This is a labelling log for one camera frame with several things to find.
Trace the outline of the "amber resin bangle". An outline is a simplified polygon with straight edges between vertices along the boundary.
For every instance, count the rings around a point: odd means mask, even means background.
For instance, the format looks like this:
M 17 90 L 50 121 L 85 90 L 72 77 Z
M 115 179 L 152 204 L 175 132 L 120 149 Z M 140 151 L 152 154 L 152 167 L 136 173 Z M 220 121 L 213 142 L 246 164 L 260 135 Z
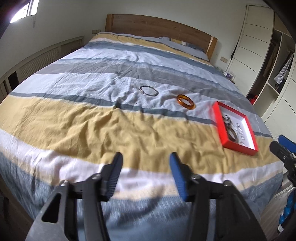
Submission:
M 186 95 L 178 94 L 176 100 L 179 105 L 188 110 L 192 110 L 196 107 L 194 102 Z

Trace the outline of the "thin silver bangle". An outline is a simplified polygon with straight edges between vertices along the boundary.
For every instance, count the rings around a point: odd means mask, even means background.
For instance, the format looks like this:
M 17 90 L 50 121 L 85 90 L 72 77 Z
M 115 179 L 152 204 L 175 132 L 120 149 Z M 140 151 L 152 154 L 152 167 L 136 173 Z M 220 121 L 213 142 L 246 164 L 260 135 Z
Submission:
M 158 90 L 156 90 L 154 87 L 148 86 L 148 85 L 141 85 L 139 87 L 139 90 L 142 94 L 147 95 L 147 96 L 155 97 L 159 94 Z

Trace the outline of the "brown horn bangle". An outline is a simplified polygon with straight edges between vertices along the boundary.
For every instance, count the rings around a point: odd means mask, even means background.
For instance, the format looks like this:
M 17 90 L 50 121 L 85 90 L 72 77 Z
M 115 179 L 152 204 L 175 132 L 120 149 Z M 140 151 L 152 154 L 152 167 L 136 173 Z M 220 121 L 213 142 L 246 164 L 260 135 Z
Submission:
M 238 142 L 238 135 L 236 133 L 236 130 L 234 130 L 233 127 L 227 126 L 226 127 L 227 136 L 230 141 L 237 143 Z

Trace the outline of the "red shallow box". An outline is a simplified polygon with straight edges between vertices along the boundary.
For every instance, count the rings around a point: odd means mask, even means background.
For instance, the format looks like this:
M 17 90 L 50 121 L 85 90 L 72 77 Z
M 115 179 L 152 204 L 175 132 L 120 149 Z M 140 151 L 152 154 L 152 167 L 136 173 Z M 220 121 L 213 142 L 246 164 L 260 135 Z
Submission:
M 246 115 L 219 101 L 213 104 L 213 112 L 223 147 L 249 156 L 257 154 L 258 145 Z M 237 143 L 229 140 L 226 132 L 227 126 L 236 130 Z

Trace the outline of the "hanging striped shirt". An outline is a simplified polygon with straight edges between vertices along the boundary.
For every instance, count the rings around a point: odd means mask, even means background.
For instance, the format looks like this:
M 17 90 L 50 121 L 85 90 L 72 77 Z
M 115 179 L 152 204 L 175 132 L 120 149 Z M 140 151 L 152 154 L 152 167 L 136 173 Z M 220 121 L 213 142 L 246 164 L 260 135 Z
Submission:
M 276 75 L 276 77 L 274 78 L 274 81 L 276 82 L 277 85 L 280 85 L 282 83 L 282 80 L 288 70 L 288 67 L 293 59 L 294 53 L 292 53 L 290 55 L 290 57 L 288 58 L 288 60 L 286 61 L 286 63 L 284 64 L 283 68 L 281 68 L 280 72 Z

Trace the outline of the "white wardrobe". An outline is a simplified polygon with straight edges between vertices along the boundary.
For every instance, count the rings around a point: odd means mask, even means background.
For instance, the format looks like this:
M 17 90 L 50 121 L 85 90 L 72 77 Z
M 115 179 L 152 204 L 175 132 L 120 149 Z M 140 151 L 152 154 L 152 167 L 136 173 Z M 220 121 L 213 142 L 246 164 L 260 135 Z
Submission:
M 294 53 L 280 85 L 276 75 Z M 234 83 L 262 118 L 272 137 L 292 136 L 295 111 L 283 97 L 295 66 L 295 41 L 280 17 L 269 7 L 246 6 L 237 46 L 227 68 Z

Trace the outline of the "bedside table with items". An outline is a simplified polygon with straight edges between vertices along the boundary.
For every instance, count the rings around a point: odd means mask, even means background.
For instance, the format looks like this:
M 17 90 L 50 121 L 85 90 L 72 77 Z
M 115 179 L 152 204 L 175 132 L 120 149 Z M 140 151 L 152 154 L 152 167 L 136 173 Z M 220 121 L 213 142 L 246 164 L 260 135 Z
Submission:
M 226 71 L 223 72 L 223 75 L 229 79 L 230 81 L 234 82 L 234 75 L 232 73 L 228 73 Z

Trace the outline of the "striped duvet cover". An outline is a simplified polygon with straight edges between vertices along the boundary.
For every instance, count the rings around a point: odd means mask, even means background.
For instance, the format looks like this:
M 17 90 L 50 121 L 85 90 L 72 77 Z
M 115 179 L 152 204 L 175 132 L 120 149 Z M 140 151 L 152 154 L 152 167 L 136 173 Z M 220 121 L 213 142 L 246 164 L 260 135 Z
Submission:
M 155 97 L 141 85 L 158 90 Z M 188 96 L 195 108 L 177 103 Z M 222 146 L 213 104 L 247 116 L 258 152 Z M 100 33 L 19 84 L 1 102 L 1 180 L 12 193 L 14 238 L 25 238 L 60 181 L 80 182 L 123 155 L 114 196 L 103 204 L 112 240 L 183 240 L 190 206 L 177 193 L 169 156 L 193 172 L 230 180 L 256 218 L 281 186 L 272 136 L 249 100 L 208 61 L 158 38 Z

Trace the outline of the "grey blue pillow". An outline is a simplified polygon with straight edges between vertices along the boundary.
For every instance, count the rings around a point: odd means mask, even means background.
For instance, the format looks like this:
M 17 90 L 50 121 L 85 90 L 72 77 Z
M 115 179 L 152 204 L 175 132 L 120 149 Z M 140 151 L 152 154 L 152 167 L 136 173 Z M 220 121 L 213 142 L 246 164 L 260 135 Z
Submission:
M 173 41 L 173 39 L 170 39 L 169 37 L 159 37 L 161 42 L 165 45 L 170 46 L 171 48 L 180 50 L 182 52 L 188 53 L 194 57 L 209 61 L 208 56 L 203 51 L 201 47 L 198 47 L 196 45 L 190 44 L 188 42 L 181 41 L 180 43 L 177 43 Z

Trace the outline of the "wooden headboard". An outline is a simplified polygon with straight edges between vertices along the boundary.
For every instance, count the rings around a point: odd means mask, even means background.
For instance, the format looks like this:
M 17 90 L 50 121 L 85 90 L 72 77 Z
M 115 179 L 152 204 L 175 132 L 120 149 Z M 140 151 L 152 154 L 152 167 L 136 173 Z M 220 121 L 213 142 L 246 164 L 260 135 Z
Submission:
M 169 37 L 199 46 L 211 59 L 218 39 L 175 21 L 144 15 L 108 14 L 105 31 L 145 37 Z

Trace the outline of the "window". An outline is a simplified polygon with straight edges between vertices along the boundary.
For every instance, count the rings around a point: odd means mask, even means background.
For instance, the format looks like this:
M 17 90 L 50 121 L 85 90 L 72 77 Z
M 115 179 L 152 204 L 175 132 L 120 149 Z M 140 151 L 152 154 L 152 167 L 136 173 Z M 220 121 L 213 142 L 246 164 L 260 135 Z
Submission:
M 28 16 L 34 16 L 38 11 L 39 0 L 30 0 L 24 7 L 22 7 L 10 20 L 10 23 L 14 23 L 20 19 Z

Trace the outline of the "wall switch plate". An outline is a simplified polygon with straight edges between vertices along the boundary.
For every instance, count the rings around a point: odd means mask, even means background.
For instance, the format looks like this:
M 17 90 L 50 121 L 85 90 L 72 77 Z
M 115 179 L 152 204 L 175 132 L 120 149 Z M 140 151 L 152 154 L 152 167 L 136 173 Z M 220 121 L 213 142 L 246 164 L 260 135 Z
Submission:
M 227 60 L 226 58 L 224 58 L 224 57 L 221 57 L 220 60 L 221 60 L 222 62 L 224 62 L 224 63 L 227 63 L 227 62 L 228 62 L 228 60 Z

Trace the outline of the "low white wall cabinet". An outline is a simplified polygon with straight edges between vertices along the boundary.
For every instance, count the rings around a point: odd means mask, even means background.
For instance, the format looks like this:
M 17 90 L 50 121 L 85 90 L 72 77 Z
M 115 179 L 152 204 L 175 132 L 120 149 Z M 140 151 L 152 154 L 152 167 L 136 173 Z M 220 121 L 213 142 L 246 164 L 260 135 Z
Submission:
M 47 65 L 78 50 L 83 46 L 84 36 L 71 38 L 46 47 L 26 59 L 1 76 L 1 100 L 20 83 Z

